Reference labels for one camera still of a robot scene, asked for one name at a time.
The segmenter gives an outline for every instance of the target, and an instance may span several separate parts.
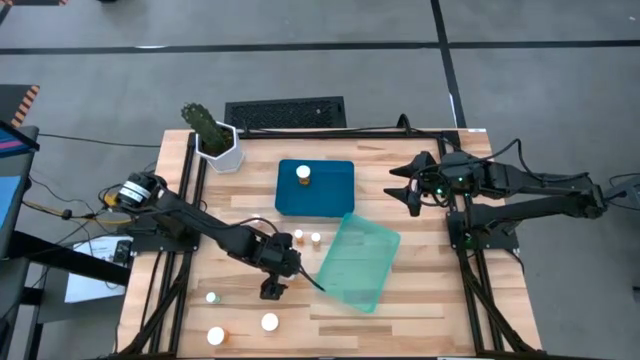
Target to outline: cactus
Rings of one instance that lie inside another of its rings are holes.
[[[204,106],[186,104],[182,108],[182,118],[200,135],[205,153],[218,156],[233,146],[233,134],[218,125]]]

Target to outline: white pot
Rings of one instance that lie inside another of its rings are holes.
[[[242,161],[244,160],[244,153],[240,147],[240,139],[238,138],[238,132],[236,128],[231,125],[217,122],[219,126],[229,129],[233,133],[233,147],[223,152],[218,156],[211,156],[202,152],[200,135],[196,133],[196,152],[198,155],[207,159],[207,162],[218,174],[227,174],[238,171]]]

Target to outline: wooden table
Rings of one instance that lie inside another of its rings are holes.
[[[459,134],[465,151],[476,156],[491,153],[486,132],[460,130]],[[187,130],[165,132],[158,158],[156,173],[175,192],[188,135]],[[399,232],[402,241],[377,310],[366,315],[337,304],[300,276],[280,301],[260,300],[259,288],[266,275],[230,259],[214,241],[203,238],[191,266],[179,357],[474,354],[459,264],[450,248],[444,220],[446,210],[423,207],[421,216],[412,218],[402,203],[382,192],[383,188],[406,185],[406,179],[390,175],[389,169],[408,163],[422,150],[437,159],[435,140],[243,140],[242,146],[246,159],[238,173],[217,175],[211,169],[207,171],[203,193],[207,211],[228,223],[260,214],[281,231],[300,228],[321,233],[320,249],[314,249],[310,241],[297,247],[312,276],[327,254],[339,219],[284,217],[276,211],[275,187],[281,159],[353,161],[355,213]],[[193,166],[187,200],[193,196],[196,170]],[[486,199],[476,202],[499,204]],[[486,257],[498,308],[526,342],[540,348],[520,265],[501,250],[487,251]],[[139,330],[155,258],[156,254],[145,254],[133,265],[118,330],[120,349]],[[162,266],[158,271],[149,314],[157,302]],[[207,304],[205,295],[209,291],[220,294],[222,302]],[[280,327],[273,333],[260,327],[267,312],[280,318]],[[479,314],[485,347],[490,348],[488,321],[481,305]],[[171,320],[170,310],[165,317],[161,350],[168,347]],[[217,348],[206,339],[207,331],[214,326],[230,333],[228,342]]]

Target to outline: teal plastic bin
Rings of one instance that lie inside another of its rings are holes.
[[[373,313],[399,245],[395,231],[346,214],[316,281],[327,295]]]

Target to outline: gray floor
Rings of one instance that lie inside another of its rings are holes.
[[[450,41],[640,39],[640,5],[632,0],[446,0],[442,9]],[[1,48],[436,39],[429,2],[418,0],[71,0],[60,8],[16,7],[0,27]],[[487,128],[494,149],[519,137],[533,169],[588,170],[602,184],[640,168],[640,48],[452,56],[468,126]],[[202,102],[222,119],[228,101],[306,96],[344,96],[354,127],[391,124],[401,112],[414,126],[453,126],[438,50],[0,56],[0,68],[0,83],[42,86],[28,123],[71,136],[155,144],[165,129],[184,127],[178,111],[185,101]],[[41,145],[36,179],[92,204],[97,190],[157,155],[44,138]],[[62,206],[38,187],[29,199]],[[556,217],[521,226],[546,350],[637,358],[640,305],[631,287],[640,285],[638,216],[614,208],[597,221]],[[73,226],[28,210],[19,223],[51,239]],[[21,309],[11,359],[21,358],[29,312]],[[40,358],[108,353],[118,312],[96,313],[47,325]]]

